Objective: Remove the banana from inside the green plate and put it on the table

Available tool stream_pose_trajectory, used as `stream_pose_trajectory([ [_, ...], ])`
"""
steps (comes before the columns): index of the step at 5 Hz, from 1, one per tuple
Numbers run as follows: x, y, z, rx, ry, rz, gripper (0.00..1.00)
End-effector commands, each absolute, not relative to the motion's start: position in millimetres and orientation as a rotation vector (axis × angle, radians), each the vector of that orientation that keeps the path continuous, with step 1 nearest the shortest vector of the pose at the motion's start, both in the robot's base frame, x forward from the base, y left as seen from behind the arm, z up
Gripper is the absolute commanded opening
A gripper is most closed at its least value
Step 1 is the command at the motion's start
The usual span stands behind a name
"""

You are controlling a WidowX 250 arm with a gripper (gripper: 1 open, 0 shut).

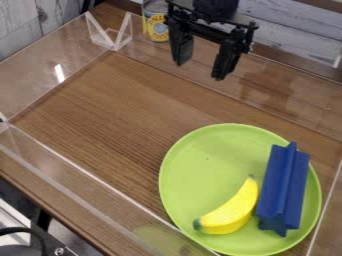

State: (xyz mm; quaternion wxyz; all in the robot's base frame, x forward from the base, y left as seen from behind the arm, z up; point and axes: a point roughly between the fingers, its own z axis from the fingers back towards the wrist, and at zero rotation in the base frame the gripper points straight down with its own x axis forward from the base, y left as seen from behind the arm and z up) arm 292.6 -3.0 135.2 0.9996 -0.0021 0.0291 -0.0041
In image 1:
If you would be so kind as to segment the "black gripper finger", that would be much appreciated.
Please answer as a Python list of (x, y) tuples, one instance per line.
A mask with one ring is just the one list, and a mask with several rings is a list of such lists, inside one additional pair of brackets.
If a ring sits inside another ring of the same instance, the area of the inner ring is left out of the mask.
[(172, 60), (181, 66), (192, 57), (193, 36), (188, 26), (173, 18), (168, 20), (168, 31)]
[(225, 76), (235, 70), (240, 58), (240, 50), (235, 41), (225, 39), (220, 43), (219, 52), (215, 58), (211, 77), (221, 81)]

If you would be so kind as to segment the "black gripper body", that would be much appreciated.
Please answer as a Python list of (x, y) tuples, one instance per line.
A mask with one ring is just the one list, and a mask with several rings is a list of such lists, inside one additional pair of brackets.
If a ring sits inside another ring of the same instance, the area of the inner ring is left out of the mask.
[(239, 0), (165, 0), (171, 18), (188, 26), (192, 34), (219, 43), (224, 37), (248, 53), (259, 25), (236, 12)]

